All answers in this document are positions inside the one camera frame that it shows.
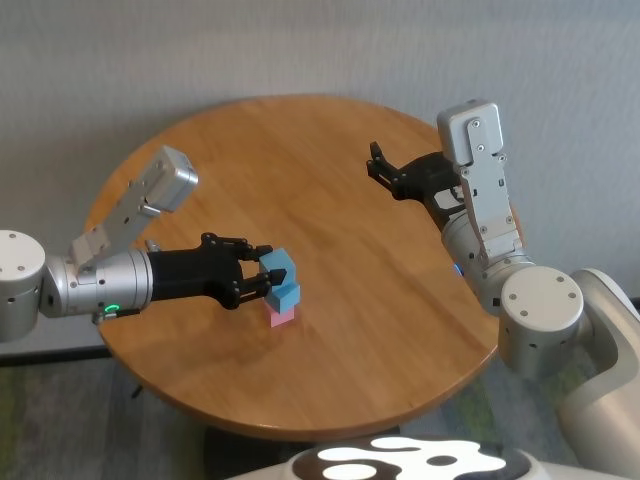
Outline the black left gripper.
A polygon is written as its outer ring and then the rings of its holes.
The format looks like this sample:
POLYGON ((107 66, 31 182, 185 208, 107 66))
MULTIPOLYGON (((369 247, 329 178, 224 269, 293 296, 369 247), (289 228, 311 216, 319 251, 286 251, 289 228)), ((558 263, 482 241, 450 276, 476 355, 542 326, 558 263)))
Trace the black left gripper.
POLYGON ((271 245, 252 245, 247 239, 201 235, 198 247, 147 254, 152 272, 151 301, 210 297, 227 310, 266 297, 286 277, 285 269, 243 278, 239 260, 258 260, 271 245))

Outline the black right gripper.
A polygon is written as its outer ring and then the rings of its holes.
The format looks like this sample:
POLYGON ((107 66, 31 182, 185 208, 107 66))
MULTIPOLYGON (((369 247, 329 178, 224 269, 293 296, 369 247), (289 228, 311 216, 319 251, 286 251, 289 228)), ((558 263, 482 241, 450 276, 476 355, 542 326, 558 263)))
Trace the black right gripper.
POLYGON ((465 210, 461 184, 441 152, 419 157, 401 168, 389 163, 377 142, 369 145, 367 174, 398 201, 421 203, 440 232, 455 214, 465 210))

